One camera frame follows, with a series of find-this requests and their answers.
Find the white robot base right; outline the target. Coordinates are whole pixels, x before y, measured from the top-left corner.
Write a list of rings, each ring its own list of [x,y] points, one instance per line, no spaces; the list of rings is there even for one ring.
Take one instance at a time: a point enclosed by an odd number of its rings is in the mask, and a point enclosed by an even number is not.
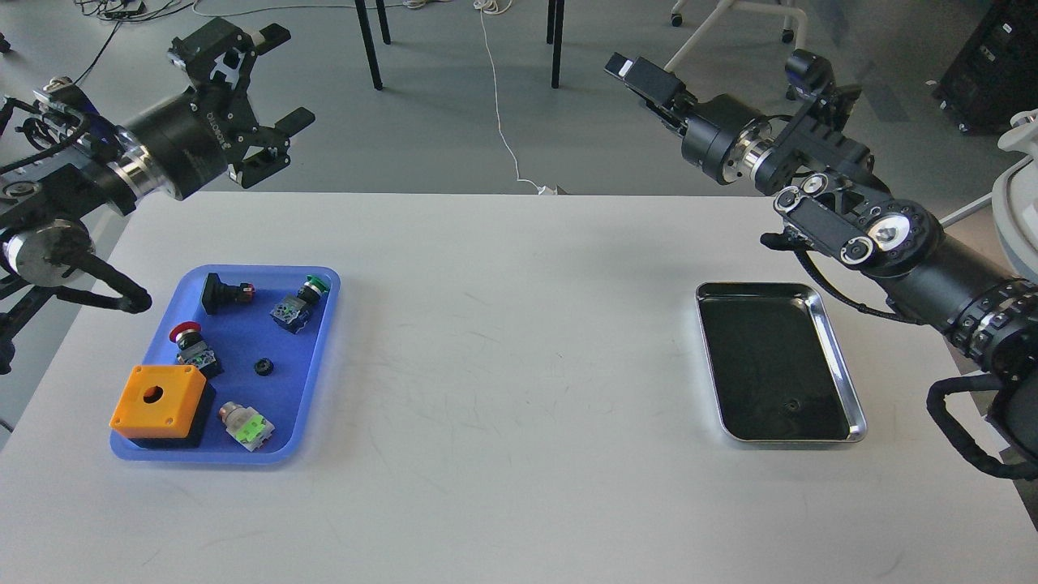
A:
[[[1017,112],[1010,128],[998,137],[998,148],[1020,152],[1023,159],[1004,171],[988,195],[946,215],[939,223],[950,228],[981,208],[993,208],[1002,251],[1016,273],[1029,281],[1037,278],[1037,110]]]

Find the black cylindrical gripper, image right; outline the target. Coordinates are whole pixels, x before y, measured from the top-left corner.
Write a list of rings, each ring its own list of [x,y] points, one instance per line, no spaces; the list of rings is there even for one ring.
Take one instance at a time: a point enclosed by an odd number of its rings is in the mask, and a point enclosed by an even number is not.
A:
[[[613,53],[604,71],[641,99],[671,132],[685,132],[680,148],[683,159],[720,185],[741,178],[742,160],[750,144],[770,136],[771,126],[763,112],[732,95],[696,104],[685,82],[644,57],[630,59]]]

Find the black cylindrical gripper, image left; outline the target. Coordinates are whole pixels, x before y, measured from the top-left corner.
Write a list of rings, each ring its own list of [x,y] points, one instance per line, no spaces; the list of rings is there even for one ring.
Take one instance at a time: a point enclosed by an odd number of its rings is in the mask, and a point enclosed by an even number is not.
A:
[[[184,200],[229,169],[231,180],[255,187],[290,163],[290,138],[315,122],[300,107],[273,127],[231,130],[236,110],[247,101],[256,59],[290,40],[290,31],[270,24],[241,29],[215,18],[185,38],[175,37],[167,55],[186,75],[190,88],[122,123]]]

